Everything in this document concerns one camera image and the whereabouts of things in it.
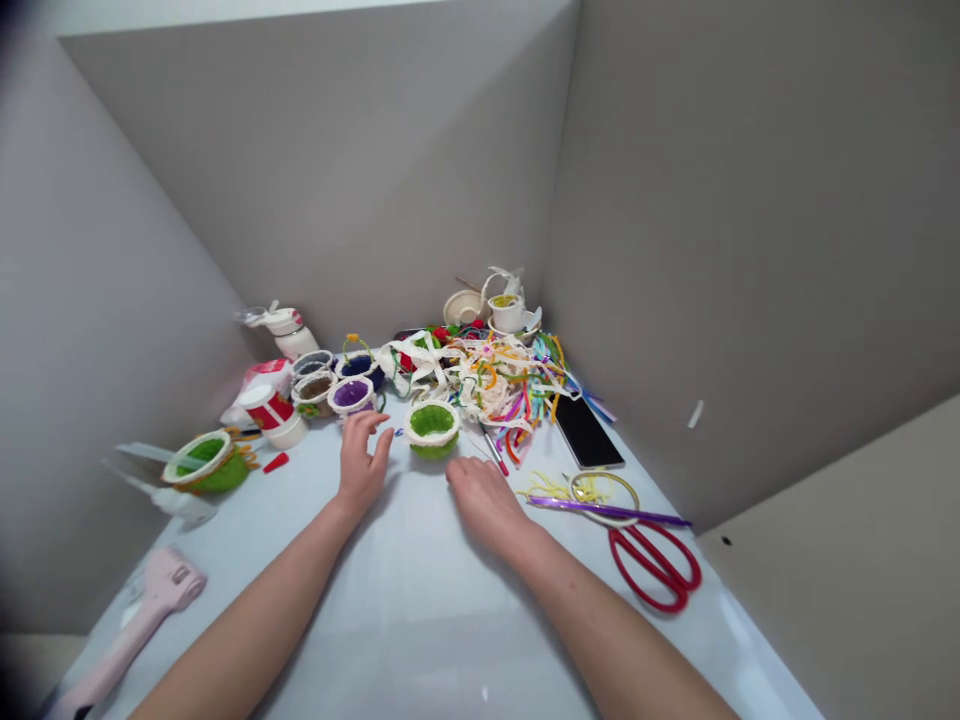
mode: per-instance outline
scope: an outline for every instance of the pile of pipe cleaners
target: pile of pipe cleaners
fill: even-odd
[[[459,408],[463,422],[493,430],[497,449],[517,466],[537,426],[556,422],[561,395],[582,397],[608,423],[616,420],[573,377],[555,335],[539,333],[527,347],[513,335],[494,337],[477,327],[446,333],[442,341],[421,330],[376,352],[401,399]]]

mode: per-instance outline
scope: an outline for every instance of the hand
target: hand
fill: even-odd
[[[367,440],[377,432],[377,426],[389,415],[368,411],[351,415],[343,428],[343,447],[340,449],[340,490],[343,503],[358,515],[367,512],[383,490],[387,474],[387,455],[393,442],[393,429],[387,428],[377,441],[376,453],[367,453]]]
[[[500,557],[521,542],[521,535],[538,527],[523,512],[499,468],[489,460],[451,460],[447,480],[467,530]]]

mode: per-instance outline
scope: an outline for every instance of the right hand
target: right hand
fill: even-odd
[[[506,478],[492,462],[456,458],[447,465],[457,510],[471,535],[503,557],[520,535],[537,527],[520,507]]]

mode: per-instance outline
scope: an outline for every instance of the white cup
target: white cup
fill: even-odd
[[[493,326],[507,335],[523,330],[523,298],[519,295],[497,295],[487,300],[493,312]]]

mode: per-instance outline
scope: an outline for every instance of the scissor handle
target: scissor handle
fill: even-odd
[[[667,540],[673,543],[673,545],[680,550],[680,552],[683,553],[683,556],[690,564],[691,578],[689,580],[680,574],[673,564],[667,560],[666,557],[664,557],[663,553],[657,549],[656,545],[643,536],[643,534],[637,529],[637,525],[643,525],[644,527],[660,533],[667,538]],[[610,553],[613,555],[613,560],[616,562],[623,579],[627,581],[627,584],[641,600],[656,608],[660,612],[667,613],[668,615],[675,615],[681,612],[687,606],[689,594],[700,587],[700,583],[703,582],[703,574],[700,571],[700,563],[697,562],[697,559],[693,556],[693,553],[690,552],[690,549],[684,545],[676,535],[668,530],[665,530],[659,525],[649,523],[645,520],[640,520],[635,525],[630,525],[624,529],[630,533],[630,535],[633,536],[638,543],[640,543],[644,550],[650,553],[657,564],[655,565],[653,562],[647,559],[643,553],[637,550],[633,543],[628,541],[620,530],[617,528],[610,528]],[[620,553],[617,550],[618,545],[626,550],[630,554],[630,557],[642,565],[647,572],[649,572],[657,580],[669,588],[677,599],[673,603],[662,603],[659,600],[655,600],[654,598],[650,597],[647,593],[641,590],[630,576],[630,573],[627,572],[627,568],[623,564],[623,559],[620,557]]]

